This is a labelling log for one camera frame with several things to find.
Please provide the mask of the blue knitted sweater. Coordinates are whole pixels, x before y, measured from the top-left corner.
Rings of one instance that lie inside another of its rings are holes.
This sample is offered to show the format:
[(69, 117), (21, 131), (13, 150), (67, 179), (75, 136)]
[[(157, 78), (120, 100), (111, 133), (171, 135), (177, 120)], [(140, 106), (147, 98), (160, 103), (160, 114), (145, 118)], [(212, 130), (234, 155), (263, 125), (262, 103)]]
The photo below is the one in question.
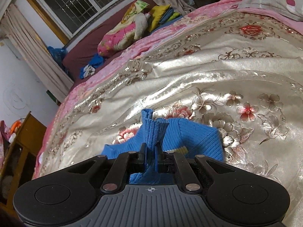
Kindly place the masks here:
[(130, 184), (171, 184), (173, 176), (156, 172), (156, 143), (160, 143), (165, 152), (185, 153), (193, 159), (202, 154), (218, 161), (224, 161), (221, 138), (217, 128), (198, 124), (185, 118), (153, 119), (152, 109), (141, 111), (142, 125), (132, 138), (117, 145), (105, 145), (102, 154), (109, 159), (117, 158), (121, 153), (139, 151), (141, 144), (147, 146), (147, 167), (144, 173), (133, 173)]

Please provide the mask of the yellow blue folded clothes stack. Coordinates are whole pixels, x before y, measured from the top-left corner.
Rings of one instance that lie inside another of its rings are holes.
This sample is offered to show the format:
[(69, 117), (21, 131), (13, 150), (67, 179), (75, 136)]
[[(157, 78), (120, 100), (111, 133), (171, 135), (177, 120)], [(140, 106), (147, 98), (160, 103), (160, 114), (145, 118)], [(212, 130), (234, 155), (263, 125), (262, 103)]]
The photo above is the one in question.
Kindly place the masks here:
[(171, 5), (154, 6), (149, 11), (150, 18), (148, 19), (147, 31), (152, 33), (159, 26), (166, 22), (171, 22), (174, 19), (181, 17), (181, 13), (174, 10)]

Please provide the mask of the blue white crumpled garment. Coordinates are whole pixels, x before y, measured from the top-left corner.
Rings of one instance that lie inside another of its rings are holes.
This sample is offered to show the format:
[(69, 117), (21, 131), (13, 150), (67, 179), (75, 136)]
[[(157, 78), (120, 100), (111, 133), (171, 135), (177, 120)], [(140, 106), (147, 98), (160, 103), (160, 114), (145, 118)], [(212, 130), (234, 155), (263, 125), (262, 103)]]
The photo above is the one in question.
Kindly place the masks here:
[(104, 64), (104, 58), (99, 54), (95, 54), (87, 65), (80, 69), (79, 78), (85, 79), (95, 74), (96, 69)]

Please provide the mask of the maroon bed sheet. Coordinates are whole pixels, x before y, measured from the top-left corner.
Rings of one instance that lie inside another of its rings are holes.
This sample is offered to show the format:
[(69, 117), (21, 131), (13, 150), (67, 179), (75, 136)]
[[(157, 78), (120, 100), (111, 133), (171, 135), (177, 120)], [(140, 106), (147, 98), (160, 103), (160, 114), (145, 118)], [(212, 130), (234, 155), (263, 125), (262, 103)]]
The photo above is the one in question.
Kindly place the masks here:
[[(149, 7), (144, 10), (144, 13), (148, 13), (152, 7), (156, 5), (153, 0), (142, 0), (149, 4)], [(132, 3), (128, 4), (121, 10), (115, 12), (110, 18), (101, 23), (94, 30), (90, 31), (77, 45), (75, 45), (65, 56), (63, 60), (63, 65), (68, 69), (71, 74), (74, 84), (73, 88), (77, 85), (85, 82), (91, 76), (80, 79), (80, 69), (88, 64), (91, 58), (98, 53), (97, 47), (101, 42), (103, 36), (108, 33), (108, 31), (112, 30), (122, 19), (125, 12), (132, 5)], [(116, 52), (109, 58), (104, 58), (104, 64), (96, 69), (96, 73), (99, 72), (102, 68), (104, 68), (107, 64), (109, 64), (114, 58), (120, 56), (122, 51)]]

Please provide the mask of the silver pink floral bedspread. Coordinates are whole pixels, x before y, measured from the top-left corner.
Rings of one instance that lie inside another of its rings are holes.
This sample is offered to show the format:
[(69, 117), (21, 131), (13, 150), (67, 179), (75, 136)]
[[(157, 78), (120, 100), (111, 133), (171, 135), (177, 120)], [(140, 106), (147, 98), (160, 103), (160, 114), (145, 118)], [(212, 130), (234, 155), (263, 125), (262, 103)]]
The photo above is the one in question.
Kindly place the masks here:
[(217, 128), (225, 161), (282, 184), (291, 199), (284, 224), (302, 226), (302, 22), (241, 1), (192, 12), (74, 87), (34, 176), (125, 142), (151, 108)]

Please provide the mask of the wooden desk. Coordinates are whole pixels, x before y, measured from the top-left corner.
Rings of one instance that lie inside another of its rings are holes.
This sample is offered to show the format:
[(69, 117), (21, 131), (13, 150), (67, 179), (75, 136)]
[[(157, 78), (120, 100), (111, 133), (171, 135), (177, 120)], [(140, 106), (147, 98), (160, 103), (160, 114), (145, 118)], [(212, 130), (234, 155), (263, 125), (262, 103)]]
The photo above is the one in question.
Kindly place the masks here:
[(1, 208), (13, 211), (17, 189), (32, 179), (46, 127), (28, 113), (5, 152), (1, 168)]

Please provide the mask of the orange object on desk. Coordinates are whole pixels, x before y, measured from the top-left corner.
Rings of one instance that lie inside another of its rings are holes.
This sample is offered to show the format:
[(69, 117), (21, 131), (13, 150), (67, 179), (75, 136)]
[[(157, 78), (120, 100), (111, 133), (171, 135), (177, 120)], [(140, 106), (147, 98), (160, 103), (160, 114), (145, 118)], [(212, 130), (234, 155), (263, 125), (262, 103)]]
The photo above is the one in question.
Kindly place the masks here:
[(18, 129), (22, 126), (22, 122), (20, 120), (15, 121), (10, 127), (9, 134), (17, 133)]

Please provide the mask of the pink floral folded quilt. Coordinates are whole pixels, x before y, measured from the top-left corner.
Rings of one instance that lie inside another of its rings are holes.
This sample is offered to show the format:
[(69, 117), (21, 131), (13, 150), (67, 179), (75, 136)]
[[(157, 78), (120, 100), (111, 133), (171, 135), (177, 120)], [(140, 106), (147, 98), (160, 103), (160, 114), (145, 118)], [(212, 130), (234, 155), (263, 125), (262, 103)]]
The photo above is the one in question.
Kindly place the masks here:
[(149, 4), (142, 0), (132, 3), (121, 21), (103, 36), (97, 47), (98, 54), (104, 58), (109, 58), (136, 42), (137, 40), (134, 40), (135, 17), (139, 13), (144, 13), (144, 10), (148, 7)]

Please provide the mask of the blue plastic bag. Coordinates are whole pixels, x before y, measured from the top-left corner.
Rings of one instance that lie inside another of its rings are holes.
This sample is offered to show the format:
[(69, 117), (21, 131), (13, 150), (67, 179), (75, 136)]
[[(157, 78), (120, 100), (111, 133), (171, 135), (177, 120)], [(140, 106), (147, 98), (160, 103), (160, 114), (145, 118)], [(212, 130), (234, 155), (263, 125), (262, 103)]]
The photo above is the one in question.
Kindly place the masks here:
[(66, 48), (53, 48), (51, 46), (47, 47), (48, 52), (52, 56), (53, 60), (59, 65), (59, 67), (68, 74), (67, 68), (63, 65), (63, 60), (67, 55)]

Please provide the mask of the white plush toy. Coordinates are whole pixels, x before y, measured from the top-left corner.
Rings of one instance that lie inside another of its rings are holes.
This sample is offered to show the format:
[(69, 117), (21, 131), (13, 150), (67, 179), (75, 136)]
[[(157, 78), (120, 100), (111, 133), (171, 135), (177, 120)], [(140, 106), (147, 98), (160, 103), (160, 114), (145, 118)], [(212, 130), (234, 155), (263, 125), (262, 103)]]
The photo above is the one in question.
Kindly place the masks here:
[(149, 13), (139, 13), (135, 17), (135, 36), (134, 40), (139, 40), (143, 37), (145, 30), (148, 27), (148, 20), (151, 17)]

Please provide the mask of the beige left curtain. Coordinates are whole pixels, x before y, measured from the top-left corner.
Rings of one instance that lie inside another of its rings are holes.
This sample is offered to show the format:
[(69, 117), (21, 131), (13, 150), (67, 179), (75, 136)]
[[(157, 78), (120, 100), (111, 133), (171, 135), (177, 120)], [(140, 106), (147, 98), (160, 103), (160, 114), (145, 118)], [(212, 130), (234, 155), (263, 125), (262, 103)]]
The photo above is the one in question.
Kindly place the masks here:
[(54, 61), (44, 42), (14, 4), (7, 8), (1, 19), (1, 30), (47, 90), (63, 102), (73, 81)]

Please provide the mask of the pink floral cloth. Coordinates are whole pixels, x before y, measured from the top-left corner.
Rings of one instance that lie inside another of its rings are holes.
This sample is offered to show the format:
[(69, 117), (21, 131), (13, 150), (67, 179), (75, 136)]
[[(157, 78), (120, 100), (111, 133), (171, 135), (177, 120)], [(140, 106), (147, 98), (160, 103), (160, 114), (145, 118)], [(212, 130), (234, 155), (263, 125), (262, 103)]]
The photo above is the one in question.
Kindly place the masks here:
[(6, 126), (5, 122), (1, 120), (0, 126), (0, 168), (2, 168), (6, 152), (8, 151), (8, 146), (10, 145), (9, 138), (11, 136), (9, 127)]

